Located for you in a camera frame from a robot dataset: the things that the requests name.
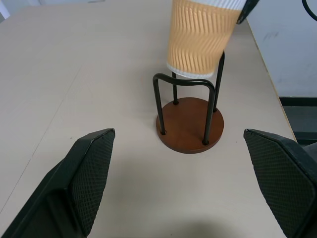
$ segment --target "beige tabletop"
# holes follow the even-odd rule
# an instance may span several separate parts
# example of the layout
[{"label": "beige tabletop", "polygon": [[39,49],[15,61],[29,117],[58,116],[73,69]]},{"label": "beige tabletop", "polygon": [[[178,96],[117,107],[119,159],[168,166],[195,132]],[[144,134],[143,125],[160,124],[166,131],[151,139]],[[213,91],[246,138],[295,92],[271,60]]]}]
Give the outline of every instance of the beige tabletop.
[{"label": "beige tabletop", "polygon": [[[169,0],[106,0],[25,8],[0,24],[0,234],[77,138],[113,127],[90,238],[285,237],[243,131],[292,131],[247,22],[226,48],[220,141],[186,155],[158,138],[152,77],[170,74],[170,14]],[[163,105],[172,100],[170,84],[160,91]],[[207,99],[208,90],[178,95]]]}]

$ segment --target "metal rod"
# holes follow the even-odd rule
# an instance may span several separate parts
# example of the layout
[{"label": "metal rod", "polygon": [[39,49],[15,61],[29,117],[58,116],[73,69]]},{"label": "metal rod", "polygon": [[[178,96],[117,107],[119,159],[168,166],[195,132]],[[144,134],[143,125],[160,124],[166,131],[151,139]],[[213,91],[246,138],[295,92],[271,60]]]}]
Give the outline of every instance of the metal rod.
[{"label": "metal rod", "polygon": [[[176,73],[172,72],[172,77],[176,78]],[[173,84],[173,95],[174,95],[173,104],[177,105],[178,99],[177,99],[177,86],[176,86],[176,84]]]},{"label": "metal rod", "polygon": [[211,129],[212,112],[213,112],[212,109],[213,109],[214,99],[215,99],[215,88],[213,84],[206,79],[177,79],[174,77],[169,77],[162,73],[157,73],[156,75],[154,75],[153,87],[154,87],[155,100],[156,100],[157,109],[158,109],[158,119],[160,123],[160,130],[162,135],[165,135],[165,127],[164,127],[164,121],[163,121],[162,105],[160,102],[160,95],[159,95],[159,79],[167,83],[171,83],[173,85],[175,84],[178,86],[202,85],[209,88],[208,108],[207,108],[205,132],[204,132],[204,138],[203,138],[203,144],[208,145],[209,144],[208,139],[209,139],[210,129]]},{"label": "metal rod", "polygon": [[222,78],[222,71],[224,66],[224,52],[222,53],[222,56],[219,60],[218,65],[218,72],[217,72],[217,80],[216,80],[216,87],[215,87],[215,96],[214,96],[214,104],[213,104],[213,112],[215,113],[217,111],[217,102],[218,102],[218,96],[219,96],[219,89],[220,89],[220,83]]},{"label": "metal rod", "polygon": [[160,102],[160,94],[159,94],[159,78],[157,78],[155,76],[153,77],[153,87],[154,87],[155,101],[157,103],[160,133],[162,135],[165,135],[165,126],[164,126],[164,119],[163,119],[162,104]]}]

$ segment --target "black mesh pad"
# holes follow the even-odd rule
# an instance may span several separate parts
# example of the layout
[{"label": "black mesh pad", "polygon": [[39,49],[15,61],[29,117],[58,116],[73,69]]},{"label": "black mesh pad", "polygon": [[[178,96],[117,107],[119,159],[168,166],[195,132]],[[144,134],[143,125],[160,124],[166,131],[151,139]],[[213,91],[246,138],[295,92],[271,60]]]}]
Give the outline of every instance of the black mesh pad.
[{"label": "black mesh pad", "polygon": [[95,140],[87,151],[71,184],[74,210],[87,236],[93,226],[106,185],[114,133]]},{"label": "black mesh pad", "polygon": [[246,131],[244,136],[261,192],[285,235],[299,237],[315,210],[316,187],[293,155],[312,159],[294,141],[283,139],[298,150],[288,151],[285,143],[255,132]]}]

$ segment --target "black cable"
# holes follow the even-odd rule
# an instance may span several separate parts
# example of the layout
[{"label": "black cable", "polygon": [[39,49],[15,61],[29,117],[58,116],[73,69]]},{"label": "black cable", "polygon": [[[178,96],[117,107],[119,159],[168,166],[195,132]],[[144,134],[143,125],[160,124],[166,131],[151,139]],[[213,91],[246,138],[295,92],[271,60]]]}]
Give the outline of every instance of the black cable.
[{"label": "black cable", "polygon": [[307,0],[302,0],[303,6],[306,10],[306,12],[309,14],[309,16],[312,17],[312,19],[314,19],[315,21],[317,21],[317,16],[311,11],[311,9],[309,8],[308,4],[307,4]]}]

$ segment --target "brown wooden base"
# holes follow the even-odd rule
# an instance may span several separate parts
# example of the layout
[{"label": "brown wooden base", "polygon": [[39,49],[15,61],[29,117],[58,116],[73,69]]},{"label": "brown wooden base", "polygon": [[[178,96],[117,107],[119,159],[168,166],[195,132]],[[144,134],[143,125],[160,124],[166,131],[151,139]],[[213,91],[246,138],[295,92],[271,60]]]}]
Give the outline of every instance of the brown wooden base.
[{"label": "brown wooden base", "polygon": [[157,117],[157,133],[170,149],[185,154],[196,154],[212,148],[220,139],[224,122],[219,110],[212,114],[209,144],[202,143],[204,137],[208,102],[199,98],[180,98],[163,107],[166,134],[162,135]]}]

